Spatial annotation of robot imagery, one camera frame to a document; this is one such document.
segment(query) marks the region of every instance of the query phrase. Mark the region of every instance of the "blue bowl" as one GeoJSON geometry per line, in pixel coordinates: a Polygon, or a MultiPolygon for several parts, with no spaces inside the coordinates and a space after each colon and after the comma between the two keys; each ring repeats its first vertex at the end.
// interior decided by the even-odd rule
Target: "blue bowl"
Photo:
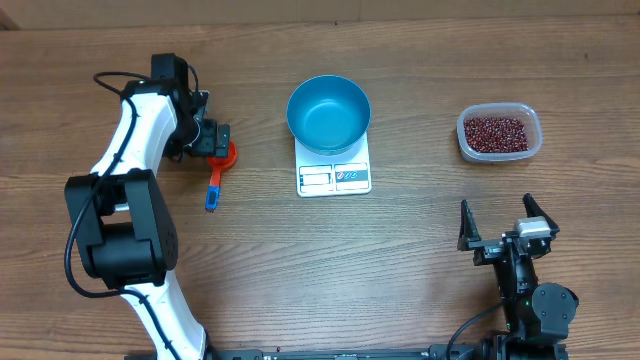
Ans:
{"type": "Polygon", "coordinates": [[[353,81],[321,75],[303,82],[291,94],[287,123],[293,136],[321,155],[347,151],[371,123],[371,104],[353,81]]]}

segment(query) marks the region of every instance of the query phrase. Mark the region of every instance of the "wooden table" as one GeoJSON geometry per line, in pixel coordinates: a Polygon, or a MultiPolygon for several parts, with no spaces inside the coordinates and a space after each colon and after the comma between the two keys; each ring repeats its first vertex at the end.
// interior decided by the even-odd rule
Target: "wooden table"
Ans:
{"type": "MultiPolygon", "coordinates": [[[[177,274],[221,349],[410,348],[443,343],[498,299],[491,267],[456,251],[468,199],[497,237],[534,194],[562,228],[535,262],[581,301],[573,359],[637,358],[640,345],[640,17],[435,20],[0,32],[0,357],[121,359],[152,349],[121,299],[67,285],[68,177],[86,174],[120,118],[98,71],[148,73],[176,52],[231,124],[240,158],[221,205],[210,169],[164,161],[158,181],[180,236],[177,274]],[[318,74],[354,79],[373,105],[373,191],[302,199],[285,107],[318,74]],[[520,101],[544,146],[531,161],[472,165],[455,121],[520,101]]],[[[124,82],[114,79],[122,86],[124,82]]],[[[91,281],[74,255],[81,283],[91,281]]],[[[504,329],[501,314],[470,329],[504,329]]]]}

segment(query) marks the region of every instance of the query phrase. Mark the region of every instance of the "red spoon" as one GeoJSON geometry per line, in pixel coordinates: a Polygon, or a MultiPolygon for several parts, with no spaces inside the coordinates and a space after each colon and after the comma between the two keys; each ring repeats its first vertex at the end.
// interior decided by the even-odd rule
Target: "red spoon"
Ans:
{"type": "Polygon", "coordinates": [[[238,159],[236,144],[229,141],[229,156],[226,158],[208,157],[207,161],[213,173],[209,180],[209,191],[207,192],[207,201],[204,203],[204,209],[213,212],[218,207],[218,199],[220,198],[220,177],[224,171],[230,169],[238,159]]]}

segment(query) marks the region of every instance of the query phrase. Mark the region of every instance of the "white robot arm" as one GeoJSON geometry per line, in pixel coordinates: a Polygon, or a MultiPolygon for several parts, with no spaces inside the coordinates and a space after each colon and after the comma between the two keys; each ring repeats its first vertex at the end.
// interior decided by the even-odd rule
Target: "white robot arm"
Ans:
{"type": "Polygon", "coordinates": [[[213,120],[203,119],[208,93],[189,90],[187,66],[173,54],[154,55],[152,77],[130,81],[120,93],[122,117],[102,159],[89,175],[72,177],[65,187],[71,219],[80,219],[75,239],[85,271],[129,302],[155,345],[151,358],[157,360],[202,360],[209,349],[207,333],[176,279],[177,234],[155,181],[163,156],[228,156],[229,127],[218,129],[213,120]],[[93,206],[78,217],[86,201],[93,206]],[[129,211],[131,222],[102,222],[117,211],[129,211]]]}

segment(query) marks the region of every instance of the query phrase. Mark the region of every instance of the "white kitchen scale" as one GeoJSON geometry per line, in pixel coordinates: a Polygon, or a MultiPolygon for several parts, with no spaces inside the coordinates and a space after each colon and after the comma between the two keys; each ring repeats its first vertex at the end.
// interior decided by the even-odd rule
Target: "white kitchen scale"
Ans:
{"type": "Polygon", "coordinates": [[[371,162],[367,134],[337,155],[312,152],[297,139],[296,183],[302,197],[367,194],[371,191],[371,162]]]}

